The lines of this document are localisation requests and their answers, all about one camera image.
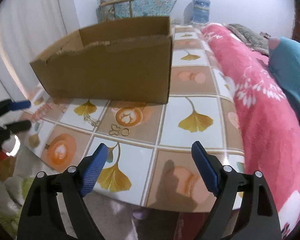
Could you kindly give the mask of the teal pillow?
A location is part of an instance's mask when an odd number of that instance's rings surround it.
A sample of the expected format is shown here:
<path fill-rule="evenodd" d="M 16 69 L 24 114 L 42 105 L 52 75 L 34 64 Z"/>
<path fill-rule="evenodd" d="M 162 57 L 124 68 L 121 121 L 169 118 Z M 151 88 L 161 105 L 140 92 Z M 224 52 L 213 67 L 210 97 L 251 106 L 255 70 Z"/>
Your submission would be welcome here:
<path fill-rule="evenodd" d="M 300 43 L 286 37 L 271 37 L 268 47 L 268 69 L 300 121 Z"/>

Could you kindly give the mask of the pink floral blanket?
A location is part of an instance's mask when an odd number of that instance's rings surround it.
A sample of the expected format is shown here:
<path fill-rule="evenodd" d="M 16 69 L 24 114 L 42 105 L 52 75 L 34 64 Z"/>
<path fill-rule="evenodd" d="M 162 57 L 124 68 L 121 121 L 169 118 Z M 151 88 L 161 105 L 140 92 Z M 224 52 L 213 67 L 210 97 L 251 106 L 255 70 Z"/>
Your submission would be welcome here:
<path fill-rule="evenodd" d="M 252 51 L 225 26 L 201 30 L 229 86 L 238 114 L 245 171 L 261 171 L 287 239 L 300 221 L 300 122 L 268 70 L 268 57 Z"/>

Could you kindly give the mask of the grey patterned cushion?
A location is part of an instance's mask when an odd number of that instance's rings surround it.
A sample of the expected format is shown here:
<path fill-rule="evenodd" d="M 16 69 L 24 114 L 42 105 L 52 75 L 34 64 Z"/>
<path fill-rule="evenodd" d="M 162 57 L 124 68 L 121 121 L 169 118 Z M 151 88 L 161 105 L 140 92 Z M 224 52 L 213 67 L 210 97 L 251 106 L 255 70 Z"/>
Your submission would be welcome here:
<path fill-rule="evenodd" d="M 226 27 L 252 51 L 269 56 L 268 40 L 265 37 L 238 23 L 227 24 Z"/>

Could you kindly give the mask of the brown cardboard box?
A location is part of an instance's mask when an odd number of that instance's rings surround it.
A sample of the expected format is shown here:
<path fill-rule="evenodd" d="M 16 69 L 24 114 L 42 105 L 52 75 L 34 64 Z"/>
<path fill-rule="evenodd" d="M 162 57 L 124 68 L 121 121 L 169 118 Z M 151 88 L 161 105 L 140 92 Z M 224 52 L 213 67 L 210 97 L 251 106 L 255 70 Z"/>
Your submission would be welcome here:
<path fill-rule="evenodd" d="M 46 48 L 31 67 L 53 98 L 168 101 L 170 18 L 144 16 L 78 29 Z"/>

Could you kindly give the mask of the blue water bottle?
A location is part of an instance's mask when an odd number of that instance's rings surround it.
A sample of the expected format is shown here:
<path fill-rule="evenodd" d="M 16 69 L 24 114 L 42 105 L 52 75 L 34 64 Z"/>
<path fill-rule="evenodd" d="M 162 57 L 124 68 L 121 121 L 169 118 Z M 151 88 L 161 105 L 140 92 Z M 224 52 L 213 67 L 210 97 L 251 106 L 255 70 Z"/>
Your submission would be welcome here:
<path fill-rule="evenodd" d="M 206 24 L 210 17 L 210 0 L 192 0 L 194 24 Z"/>

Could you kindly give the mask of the white green fluffy blanket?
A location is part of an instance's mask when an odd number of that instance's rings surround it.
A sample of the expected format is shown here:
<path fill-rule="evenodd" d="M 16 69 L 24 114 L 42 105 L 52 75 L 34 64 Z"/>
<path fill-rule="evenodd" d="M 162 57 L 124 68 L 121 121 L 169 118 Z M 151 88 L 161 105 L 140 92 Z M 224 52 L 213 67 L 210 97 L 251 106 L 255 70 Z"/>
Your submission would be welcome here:
<path fill-rule="evenodd" d="M 21 149 L 16 157 L 0 152 L 0 225 L 12 239 L 17 237 L 21 210 L 40 171 L 56 173 L 27 148 Z"/>

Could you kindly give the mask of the wooden chair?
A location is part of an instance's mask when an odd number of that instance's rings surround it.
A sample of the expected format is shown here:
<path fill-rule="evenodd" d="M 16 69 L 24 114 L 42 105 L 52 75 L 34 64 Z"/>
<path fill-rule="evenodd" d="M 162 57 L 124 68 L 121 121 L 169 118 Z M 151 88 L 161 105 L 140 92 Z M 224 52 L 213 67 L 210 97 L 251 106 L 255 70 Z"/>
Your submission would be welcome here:
<path fill-rule="evenodd" d="M 120 18 L 132 18 L 132 2 L 135 0 L 102 0 L 98 7 L 98 20 L 109 22 Z"/>

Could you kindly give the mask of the ginkgo macaron patterned mat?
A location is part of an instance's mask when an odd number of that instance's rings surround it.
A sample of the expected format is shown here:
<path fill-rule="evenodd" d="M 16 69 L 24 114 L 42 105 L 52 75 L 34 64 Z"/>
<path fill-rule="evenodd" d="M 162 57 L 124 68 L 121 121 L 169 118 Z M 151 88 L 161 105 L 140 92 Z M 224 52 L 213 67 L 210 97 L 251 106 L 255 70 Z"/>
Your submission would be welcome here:
<path fill-rule="evenodd" d="M 244 172 L 244 153 L 230 87 L 201 33 L 172 28 L 174 52 L 168 103 L 56 100 L 43 88 L 22 117 L 32 121 L 24 144 L 62 172 L 103 143 L 108 159 L 94 186 L 130 204 L 177 212 L 207 212 L 207 191 L 191 157 L 199 141 L 223 165 Z M 83 119 L 100 120 L 93 127 Z"/>

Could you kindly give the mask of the white curtain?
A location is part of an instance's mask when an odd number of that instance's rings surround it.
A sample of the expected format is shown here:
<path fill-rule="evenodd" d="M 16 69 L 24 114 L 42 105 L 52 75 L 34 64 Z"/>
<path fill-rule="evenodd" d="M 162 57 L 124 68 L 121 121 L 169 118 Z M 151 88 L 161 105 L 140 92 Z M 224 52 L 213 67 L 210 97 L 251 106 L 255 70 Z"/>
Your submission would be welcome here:
<path fill-rule="evenodd" d="M 39 81 L 30 62 L 66 35 L 59 0 L 3 0 L 0 4 L 0 81 L 14 100 Z"/>

